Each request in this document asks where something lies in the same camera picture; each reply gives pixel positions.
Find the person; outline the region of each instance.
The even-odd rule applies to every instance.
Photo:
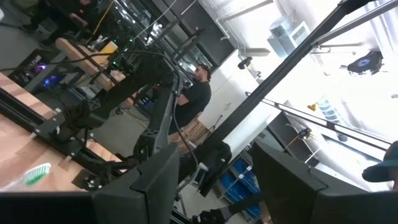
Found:
[[[389,146],[382,162],[363,170],[362,178],[373,183],[394,181],[392,190],[398,192],[398,141]]]
[[[196,67],[193,77],[195,83],[183,92],[177,100],[175,121],[178,127],[173,120],[170,124],[169,135],[175,134],[178,131],[177,128],[188,125],[206,108],[211,98],[210,78],[211,72],[206,65],[201,64]]]
[[[43,46],[49,46],[54,43],[59,37],[61,37],[67,31],[78,30],[76,22],[87,26],[90,22],[95,10],[95,0],[72,0],[72,1],[59,1],[57,7],[53,7],[47,0],[40,0],[38,4],[38,13],[30,18],[30,24],[22,26],[22,29],[26,32],[34,32],[41,22],[46,18],[57,22],[57,30],[50,34],[50,36],[41,41],[40,44]]]

